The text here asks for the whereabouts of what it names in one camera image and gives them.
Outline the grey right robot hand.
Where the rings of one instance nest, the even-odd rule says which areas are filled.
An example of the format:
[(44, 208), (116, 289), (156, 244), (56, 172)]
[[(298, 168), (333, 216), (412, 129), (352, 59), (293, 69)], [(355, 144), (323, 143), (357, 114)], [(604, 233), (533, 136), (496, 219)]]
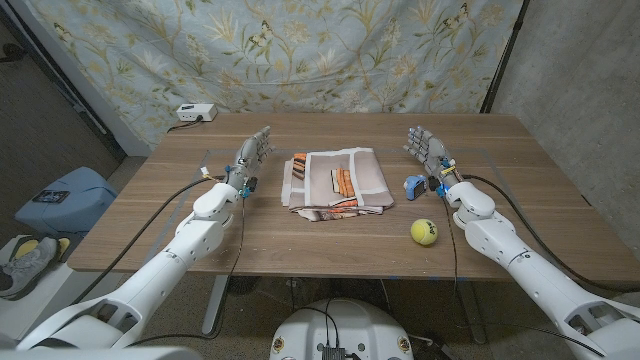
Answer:
[(420, 126), (410, 128), (403, 148), (422, 164), (428, 176), (440, 184), (453, 186), (460, 182), (455, 160), (442, 141), (430, 131)]

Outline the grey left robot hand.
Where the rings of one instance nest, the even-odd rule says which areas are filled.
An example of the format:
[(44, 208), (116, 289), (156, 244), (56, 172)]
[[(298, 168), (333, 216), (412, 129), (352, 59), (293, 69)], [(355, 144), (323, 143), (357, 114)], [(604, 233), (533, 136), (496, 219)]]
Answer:
[(262, 163), (273, 151), (270, 145), (270, 132), (271, 127), (266, 126), (244, 141), (230, 165), (226, 184), (241, 190), (251, 177), (257, 175)]

